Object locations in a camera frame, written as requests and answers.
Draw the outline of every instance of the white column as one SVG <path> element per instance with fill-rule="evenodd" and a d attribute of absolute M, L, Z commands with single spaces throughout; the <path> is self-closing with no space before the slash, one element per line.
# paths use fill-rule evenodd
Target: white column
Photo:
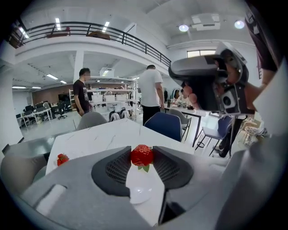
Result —
<path fill-rule="evenodd" d="M 12 69 L 0 71 L 0 151 L 7 145 L 17 144 L 23 137 L 16 119 L 12 95 Z"/>
<path fill-rule="evenodd" d="M 79 71 L 83 68 L 84 51 L 77 50 L 74 65 L 74 78 L 73 83 L 79 79 Z"/>

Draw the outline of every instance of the handheld device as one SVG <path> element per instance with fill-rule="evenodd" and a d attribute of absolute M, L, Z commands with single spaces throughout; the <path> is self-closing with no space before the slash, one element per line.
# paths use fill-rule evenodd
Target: handheld device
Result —
<path fill-rule="evenodd" d="M 228 82 L 226 63 L 237 70 L 236 83 Z M 202 110 L 222 115 L 254 114 L 254 110 L 247 108 L 244 94 L 249 76 L 246 63 L 231 44 L 221 42 L 213 55 L 175 61 L 169 67 L 169 75 L 181 87 L 193 89 Z"/>

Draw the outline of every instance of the round ceiling light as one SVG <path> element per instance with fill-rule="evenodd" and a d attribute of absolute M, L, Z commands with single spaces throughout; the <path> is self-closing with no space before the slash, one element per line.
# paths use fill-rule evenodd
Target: round ceiling light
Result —
<path fill-rule="evenodd" d="M 189 27 L 188 27 L 187 25 L 181 25 L 181 26 L 179 26 L 179 30 L 180 30 L 181 32 L 186 32 L 188 29 L 189 29 Z"/>
<path fill-rule="evenodd" d="M 236 29 L 243 29 L 244 26 L 245 26 L 245 23 L 240 21 L 240 20 L 237 20 L 235 23 L 234 23 L 234 26 Z"/>

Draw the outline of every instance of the black metal railing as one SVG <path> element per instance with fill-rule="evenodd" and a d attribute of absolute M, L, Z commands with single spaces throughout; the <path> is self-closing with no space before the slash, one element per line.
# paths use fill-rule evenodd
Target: black metal railing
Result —
<path fill-rule="evenodd" d="M 7 41 L 15 48 L 18 48 L 35 40 L 53 37 L 80 35 L 96 37 L 131 46 L 144 52 L 145 54 L 152 56 L 166 66 L 170 66 L 171 61 L 161 52 L 139 38 L 121 30 L 106 27 L 106 31 L 102 32 L 103 28 L 105 27 L 104 25 L 89 22 L 61 22 L 60 26 L 61 30 L 57 29 L 56 23 L 33 27 L 26 31 L 26 35 L 29 38 L 25 37 L 25 34 L 23 34 L 19 28 L 15 28 L 7 38 Z"/>

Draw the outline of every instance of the blue chair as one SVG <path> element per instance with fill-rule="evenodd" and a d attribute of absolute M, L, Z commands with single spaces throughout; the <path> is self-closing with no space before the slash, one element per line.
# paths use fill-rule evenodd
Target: blue chair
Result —
<path fill-rule="evenodd" d="M 158 112 L 144 126 L 176 141 L 182 140 L 181 121 L 175 115 Z"/>
<path fill-rule="evenodd" d="M 229 132 L 229 129 L 231 127 L 231 120 L 232 118 L 229 116 L 220 118 L 218 120 L 218 129 L 214 130 L 214 129 L 210 129 L 210 128 L 206 128 L 206 127 L 202 127 L 201 132 L 204 132 L 204 137 L 203 139 L 197 143 L 197 147 L 195 150 L 198 149 L 198 147 L 200 147 L 200 145 L 202 144 L 203 140 L 205 137 L 210 137 L 210 140 L 208 142 L 208 145 L 210 143 L 210 141 L 213 139 L 218 140 L 217 143 L 214 145 L 211 153 L 209 154 L 209 156 L 212 154 L 212 152 L 214 151 L 214 149 L 216 148 L 216 146 L 218 145 L 218 142 L 222 139 L 224 139 L 224 137 L 227 135 L 227 133 Z"/>

